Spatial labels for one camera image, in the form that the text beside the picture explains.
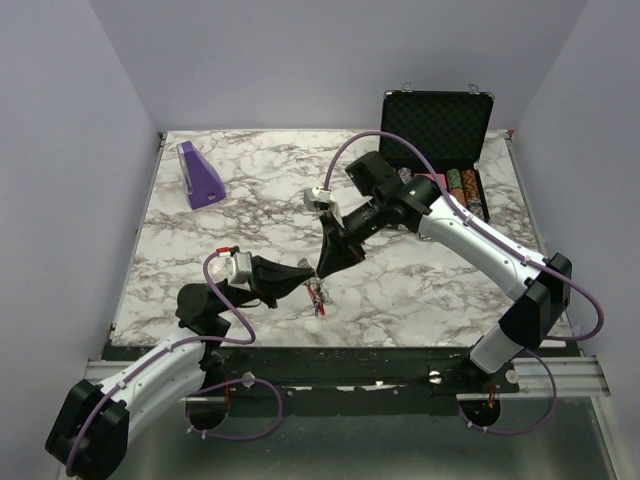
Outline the red keyring with keys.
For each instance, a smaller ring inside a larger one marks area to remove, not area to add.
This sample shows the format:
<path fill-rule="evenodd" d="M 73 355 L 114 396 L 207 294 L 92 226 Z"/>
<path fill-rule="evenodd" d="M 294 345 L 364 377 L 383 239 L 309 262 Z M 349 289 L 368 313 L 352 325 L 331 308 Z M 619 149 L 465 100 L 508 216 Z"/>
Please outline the red keyring with keys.
<path fill-rule="evenodd" d="M 329 303 L 329 294 L 324 287 L 323 281 L 314 274 L 312 277 L 308 278 L 303 285 L 305 286 L 312 302 L 314 315 L 316 317 L 325 316 L 326 305 Z"/>

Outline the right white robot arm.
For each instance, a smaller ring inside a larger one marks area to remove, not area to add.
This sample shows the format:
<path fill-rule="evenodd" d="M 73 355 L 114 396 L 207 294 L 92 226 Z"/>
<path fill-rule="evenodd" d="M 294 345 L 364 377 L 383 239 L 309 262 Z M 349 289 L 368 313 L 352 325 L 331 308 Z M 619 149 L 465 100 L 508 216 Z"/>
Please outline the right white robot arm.
<path fill-rule="evenodd" d="M 332 193 L 321 187 L 304 193 L 306 208 L 318 212 L 323 229 L 319 278 L 362 262 L 367 239 L 383 228 L 403 225 L 464 258 L 513 301 L 461 365 L 460 379 L 467 389 L 485 390 L 506 362 L 542 343 L 570 302 L 568 258 L 546 258 L 510 240 L 459 203 L 447 203 L 437 183 L 426 176 L 403 182 L 378 152 L 363 155 L 346 172 L 368 199 L 351 213 L 341 215 Z"/>

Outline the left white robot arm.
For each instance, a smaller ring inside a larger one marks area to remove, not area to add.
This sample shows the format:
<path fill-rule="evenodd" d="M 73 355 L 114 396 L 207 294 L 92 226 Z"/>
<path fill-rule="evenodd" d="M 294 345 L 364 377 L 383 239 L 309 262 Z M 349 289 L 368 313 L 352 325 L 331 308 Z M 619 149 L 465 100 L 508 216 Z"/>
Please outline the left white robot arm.
<path fill-rule="evenodd" d="M 204 280 L 178 293 L 175 329 L 129 367 L 71 387 L 46 439 L 46 451 L 69 477 L 106 479 L 129 443 L 180 398 L 214 393 L 220 368 L 208 361 L 221 344 L 251 345 L 256 333 L 240 309 L 270 308 L 310 280 L 311 267 L 278 264 L 236 247 L 220 248 L 203 264 Z"/>

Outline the purple wedge-shaped box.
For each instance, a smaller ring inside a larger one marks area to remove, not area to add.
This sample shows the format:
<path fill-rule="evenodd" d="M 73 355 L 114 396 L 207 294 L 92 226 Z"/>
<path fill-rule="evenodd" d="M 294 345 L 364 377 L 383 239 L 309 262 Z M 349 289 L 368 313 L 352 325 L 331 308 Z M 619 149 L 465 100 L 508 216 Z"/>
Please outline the purple wedge-shaped box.
<path fill-rule="evenodd" d="M 226 198 L 226 189 L 217 170 L 191 141 L 179 143 L 177 152 L 186 201 L 192 210 Z"/>

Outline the pink playing card deck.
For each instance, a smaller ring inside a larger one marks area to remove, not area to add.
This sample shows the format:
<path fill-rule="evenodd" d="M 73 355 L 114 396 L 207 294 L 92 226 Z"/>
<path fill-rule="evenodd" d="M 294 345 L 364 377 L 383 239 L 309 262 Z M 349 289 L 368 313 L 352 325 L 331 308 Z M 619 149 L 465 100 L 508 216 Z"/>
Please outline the pink playing card deck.
<path fill-rule="evenodd" d="M 441 183 L 445 189 L 448 188 L 446 176 L 444 174 L 416 173 L 415 177 L 422 176 L 431 179 L 434 182 Z"/>

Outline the black poker chip case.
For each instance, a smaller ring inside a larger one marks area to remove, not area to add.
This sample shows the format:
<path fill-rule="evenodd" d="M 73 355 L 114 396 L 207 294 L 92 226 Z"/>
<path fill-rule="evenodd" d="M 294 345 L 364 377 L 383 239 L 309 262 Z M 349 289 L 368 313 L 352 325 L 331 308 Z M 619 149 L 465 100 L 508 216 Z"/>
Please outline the black poker chip case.
<path fill-rule="evenodd" d="M 480 160 L 494 96 L 469 91 L 385 93 L 381 126 L 414 145 L 429 161 L 447 190 L 472 213 L 489 221 L 480 178 Z"/>

